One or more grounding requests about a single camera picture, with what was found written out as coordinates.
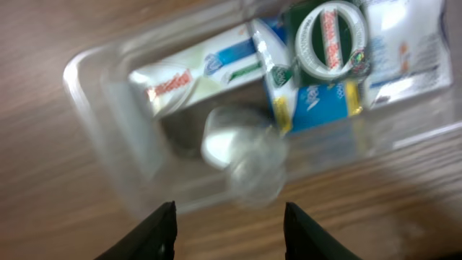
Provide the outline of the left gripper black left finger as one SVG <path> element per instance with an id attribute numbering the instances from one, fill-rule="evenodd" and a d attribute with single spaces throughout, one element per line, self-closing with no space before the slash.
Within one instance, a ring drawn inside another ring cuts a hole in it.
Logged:
<path id="1" fill-rule="evenodd" d="M 173 260 L 177 235 L 175 202 L 165 202 L 96 259 Z"/>

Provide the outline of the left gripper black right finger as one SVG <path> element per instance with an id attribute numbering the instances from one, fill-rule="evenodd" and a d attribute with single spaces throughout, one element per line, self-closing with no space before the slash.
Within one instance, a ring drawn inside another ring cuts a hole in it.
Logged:
<path id="1" fill-rule="evenodd" d="M 286 260 L 360 260 L 294 202 L 284 210 Z"/>

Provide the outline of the small clear white bottle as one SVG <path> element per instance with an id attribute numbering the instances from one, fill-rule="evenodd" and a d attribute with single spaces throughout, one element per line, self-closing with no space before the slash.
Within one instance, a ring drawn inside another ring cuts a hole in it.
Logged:
<path id="1" fill-rule="evenodd" d="M 201 156 L 225 173 L 231 197 L 247 208 L 272 203 L 286 183 L 289 145 L 262 110 L 215 108 L 206 118 Z"/>

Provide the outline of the blue yellow VapoDrops box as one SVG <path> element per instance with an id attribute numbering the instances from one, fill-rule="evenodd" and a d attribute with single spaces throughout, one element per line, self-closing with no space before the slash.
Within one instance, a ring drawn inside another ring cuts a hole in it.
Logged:
<path id="1" fill-rule="evenodd" d="M 250 29 L 262 63 L 269 104 L 282 133 L 303 131 L 362 112 L 358 87 L 353 82 L 296 85 L 286 33 L 279 19 L 255 19 Z"/>

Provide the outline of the clear plastic container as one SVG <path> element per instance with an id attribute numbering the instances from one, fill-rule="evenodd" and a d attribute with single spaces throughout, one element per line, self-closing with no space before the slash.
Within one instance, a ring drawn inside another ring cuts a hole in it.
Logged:
<path id="1" fill-rule="evenodd" d="M 179 212 L 225 202 L 225 175 L 200 156 L 206 117 L 220 105 L 250 103 L 267 110 L 260 82 L 213 97 L 161 121 L 141 107 L 128 75 L 186 46 L 258 16 L 283 1 L 207 1 L 76 55 L 64 84 L 116 191 L 137 217 L 174 201 Z M 305 176 L 461 129 L 461 3 L 445 13 L 453 85 L 351 119 L 289 137 L 287 177 Z"/>

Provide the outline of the white red medicine box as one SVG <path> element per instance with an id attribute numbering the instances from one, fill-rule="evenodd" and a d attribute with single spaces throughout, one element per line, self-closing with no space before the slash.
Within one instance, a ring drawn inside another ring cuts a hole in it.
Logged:
<path id="1" fill-rule="evenodd" d="M 253 33 L 245 23 L 133 70 L 128 82 L 148 114 L 159 118 L 262 77 Z"/>

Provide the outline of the dark green round-label box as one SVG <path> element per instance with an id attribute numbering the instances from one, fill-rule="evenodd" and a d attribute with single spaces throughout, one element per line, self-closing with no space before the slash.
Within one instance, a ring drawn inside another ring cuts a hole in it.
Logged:
<path id="1" fill-rule="evenodd" d="M 361 1 L 300 1 L 282 14 L 298 87 L 358 80 L 371 69 Z"/>

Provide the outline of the white Beiersdorf plaster box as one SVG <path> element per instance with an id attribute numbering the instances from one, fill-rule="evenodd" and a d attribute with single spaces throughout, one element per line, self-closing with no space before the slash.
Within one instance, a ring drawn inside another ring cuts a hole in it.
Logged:
<path id="1" fill-rule="evenodd" d="M 374 109 L 453 82 L 443 0 L 364 1 L 372 70 L 362 105 Z"/>

